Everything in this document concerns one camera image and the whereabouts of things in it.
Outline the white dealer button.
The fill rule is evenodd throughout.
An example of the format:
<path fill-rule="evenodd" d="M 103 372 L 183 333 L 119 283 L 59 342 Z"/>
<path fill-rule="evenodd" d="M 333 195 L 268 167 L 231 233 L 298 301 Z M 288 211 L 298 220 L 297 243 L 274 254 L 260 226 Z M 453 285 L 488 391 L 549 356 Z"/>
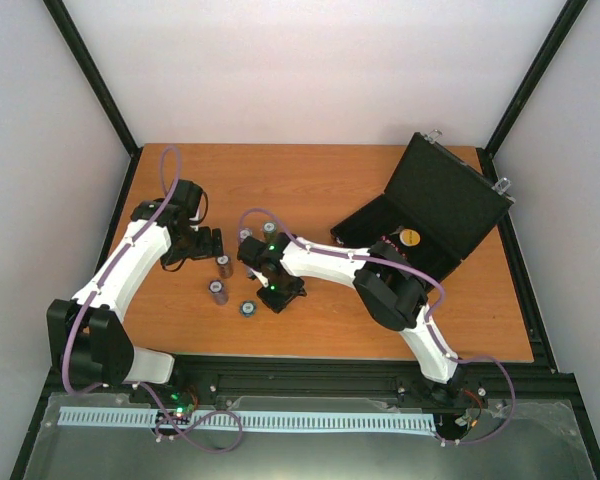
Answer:
<path fill-rule="evenodd" d="M 404 228 L 399 232 L 398 238 L 402 245 L 406 247 L 418 246 L 421 242 L 421 235 L 413 229 Z"/>

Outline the black poker set case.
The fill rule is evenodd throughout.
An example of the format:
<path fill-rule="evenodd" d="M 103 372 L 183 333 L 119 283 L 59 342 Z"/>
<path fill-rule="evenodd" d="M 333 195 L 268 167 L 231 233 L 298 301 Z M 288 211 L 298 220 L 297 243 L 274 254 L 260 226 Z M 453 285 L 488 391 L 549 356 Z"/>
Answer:
<path fill-rule="evenodd" d="M 414 268 L 441 282 L 485 239 L 514 199 L 445 147 L 416 132 L 383 193 L 331 228 L 346 248 L 390 238 Z M 421 235 L 415 247 L 399 232 Z"/>

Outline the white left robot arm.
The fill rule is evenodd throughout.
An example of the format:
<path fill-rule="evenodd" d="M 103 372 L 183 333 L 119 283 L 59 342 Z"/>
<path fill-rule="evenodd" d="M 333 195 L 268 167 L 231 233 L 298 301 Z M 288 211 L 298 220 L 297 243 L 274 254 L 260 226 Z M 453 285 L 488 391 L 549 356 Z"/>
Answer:
<path fill-rule="evenodd" d="M 65 390 L 153 383 L 166 402 L 181 400 L 188 378 L 173 355 L 134 345 L 123 323 L 127 310 L 154 266 L 177 272 L 185 262 L 220 257 L 222 233 L 204 225 L 207 193 L 178 180 L 164 197 L 140 203 L 122 240 L 94 277 L 70 299 L 54 300 L 46 319 L 53 366 Z"/>

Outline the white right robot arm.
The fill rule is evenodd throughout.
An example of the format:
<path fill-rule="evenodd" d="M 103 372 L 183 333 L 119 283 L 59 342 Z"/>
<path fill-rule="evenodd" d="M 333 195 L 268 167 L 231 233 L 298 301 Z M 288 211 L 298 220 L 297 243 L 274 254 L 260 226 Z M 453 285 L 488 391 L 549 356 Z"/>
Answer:
<path fill-rule="evenodd" d="M 370 248 L 346 249 L 285 234 L 271 243 L 248 236 L 237 259 L 261 283 L 257 296 L 271 311 L 280 313 L 304 297 L 307 278 L 343 285 L 357 292 L 376 323 L 403 338 L 427 380 L 447 384 L 456 374 L 459 357 L 436 325 L 426 292 L 427 285 L 441 285 L 392 244 L 379 240 Z"/>

